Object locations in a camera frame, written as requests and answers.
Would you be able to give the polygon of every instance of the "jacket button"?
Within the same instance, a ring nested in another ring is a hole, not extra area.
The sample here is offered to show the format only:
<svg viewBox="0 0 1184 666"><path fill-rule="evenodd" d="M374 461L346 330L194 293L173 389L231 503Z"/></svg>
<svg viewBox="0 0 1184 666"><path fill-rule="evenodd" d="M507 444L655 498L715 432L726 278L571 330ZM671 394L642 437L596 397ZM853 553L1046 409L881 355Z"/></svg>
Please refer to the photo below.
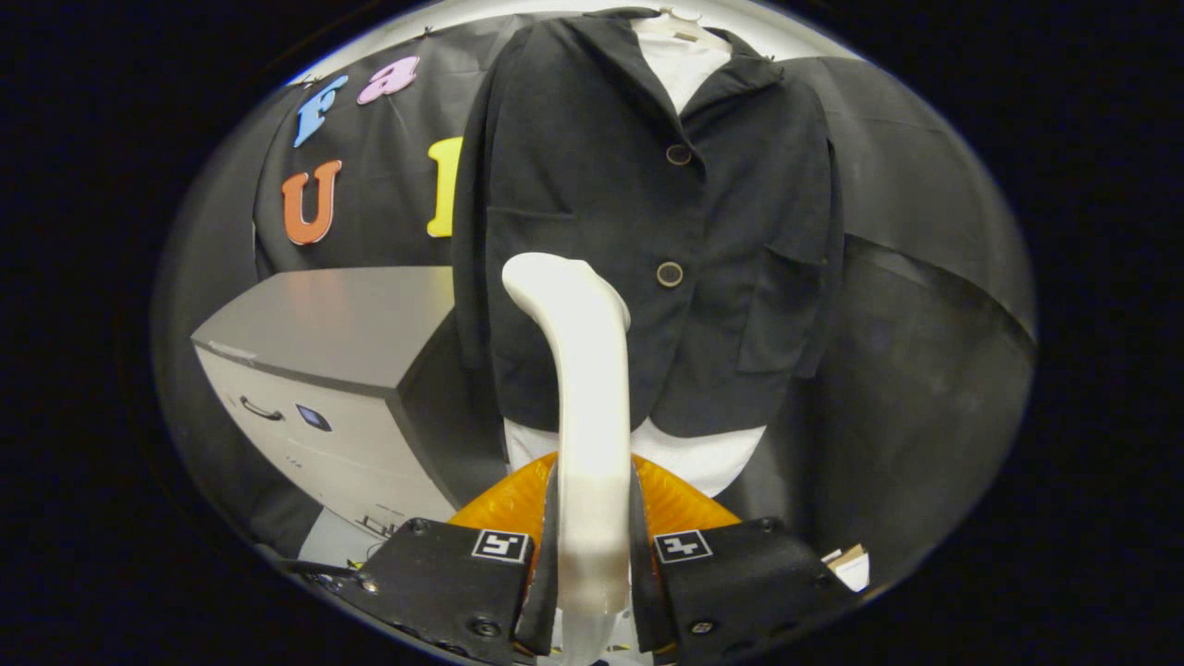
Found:
<svg viewBox="0 0 1184 666"><path fill-rule="evenodd" d="M682 143L675 143L667 148L667 161L673 165L683 166L690 164L690 148L683 146Z"/></svg>
<svg viewBox="0 0 1184 666"><path fill-rule="evenodd" d="M682 282L682 267L674 262L665 262L658 267L658 283L663 287L677 287Z"/></svg>

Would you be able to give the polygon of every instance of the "cabinet drawer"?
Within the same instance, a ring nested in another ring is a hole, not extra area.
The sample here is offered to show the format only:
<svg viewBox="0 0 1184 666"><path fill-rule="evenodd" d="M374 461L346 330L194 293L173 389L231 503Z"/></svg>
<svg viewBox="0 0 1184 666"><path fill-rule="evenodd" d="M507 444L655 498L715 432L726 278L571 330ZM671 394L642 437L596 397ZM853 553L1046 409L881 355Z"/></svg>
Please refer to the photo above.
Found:
<svg viewBox="0 0 1184 666"><path fill-rule="evenodd" d="M401 524L400 515L451 518L455 507L424 472L381 398L278 377L200 347L197 352L214 391L256 448L334 513L386 525ZM315 410L330 430L308 424L297 404ZM275 412L282 417L268 417Z"/></svg>

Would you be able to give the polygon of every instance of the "jacket lapel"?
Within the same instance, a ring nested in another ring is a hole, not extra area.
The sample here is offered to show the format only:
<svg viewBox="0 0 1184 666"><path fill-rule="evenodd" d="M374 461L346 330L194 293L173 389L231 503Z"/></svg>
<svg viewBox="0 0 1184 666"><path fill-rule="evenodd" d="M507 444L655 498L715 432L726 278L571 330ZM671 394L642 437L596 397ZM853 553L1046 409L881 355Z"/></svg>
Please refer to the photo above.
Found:
<svg viewBox="0 0 1184 666"><path fill-rule="evenodd" d="M714 27L709 27L707 31L726 39L732 45L732 59L712 72L707 81L699 87L699 90L687 102L687 108L682 110L684 119L728 97L767 88L781 81L784 76L781 68L774 66L735 34Z"/></svg>
<svg viewBox="0 0 1184 666"><path fill-rule="evenodd" d="M626 7L620 9L606 9L601 12L588 12L584 17L594 20L583 20L577 18L570 21L578 33L580 33L588 46L599 57L604 58L623 78L636 85L646 98L661 109L662 114L676 127L682 122L674 110L674 103L665 87L650 69L642 55L637 33L633 32L629 21L632 19L648 19L662 15L661 12L644 7ZM695 91L695 95L687 103L682 111L682 117L690 117L695 111L727 100L736 95L753 92L772 85L784 76L780 68L774 66L766 58L761 57L745 40L740 39L726 30L709 27L713 34L721 37L732 44L732 59L720 69L712 72L707 81Z"/></svg>
<svg viewBox="0 0 1184 666"><path fill-rule="evenodd" d="M606 9L585 14L596 20L577 18L568 25L584 37L596 56L617 70L624 82L635 85L644 98L654 102L656 111L677 127L680 123L674 111L674 102L670 101L670 95L667 94L657 75L646 64L637 41L637 33L629 24L632 19L659 15L662 15L659 12L642 7Z"/></svg>

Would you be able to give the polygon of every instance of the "letter u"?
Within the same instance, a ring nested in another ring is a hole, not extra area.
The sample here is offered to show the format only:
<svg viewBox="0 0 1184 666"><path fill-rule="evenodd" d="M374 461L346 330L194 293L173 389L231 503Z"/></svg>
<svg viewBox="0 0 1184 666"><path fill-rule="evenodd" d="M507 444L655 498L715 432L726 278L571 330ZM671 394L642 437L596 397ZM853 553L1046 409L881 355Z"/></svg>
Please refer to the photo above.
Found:
<svg viewBox="0 0 1184 666"><path fill-rule="evenodd" d="M281 190L284 193L284 229L288 237L297 245L309 245L324 238L333 225L333 186L341 160L330 160L316 167L316 219L304 222L304 184L307 173L297 173L284 181Z"/></svg>

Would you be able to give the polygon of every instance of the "drawer handle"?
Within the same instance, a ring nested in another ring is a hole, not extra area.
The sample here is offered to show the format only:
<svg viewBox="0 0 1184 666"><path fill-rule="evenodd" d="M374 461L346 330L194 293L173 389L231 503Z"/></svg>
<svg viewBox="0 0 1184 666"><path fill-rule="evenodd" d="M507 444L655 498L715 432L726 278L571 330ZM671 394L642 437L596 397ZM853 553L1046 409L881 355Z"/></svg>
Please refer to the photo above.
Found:
<svg viewBox="0 0 1184 666"><path fill-rule="evenodd" d="M282 421L284 418L284 415L279 414L278 411L270 411L269 412L266 410L262 410L262 409L255 406L253 404L251 404L251 401L246 399L246 396L240 397L239 402L243 403L243 406L246 408L246 411L250 411L251 414L253 414L256 416L262 416L263 418L266 418L268 421Z"/></svg>

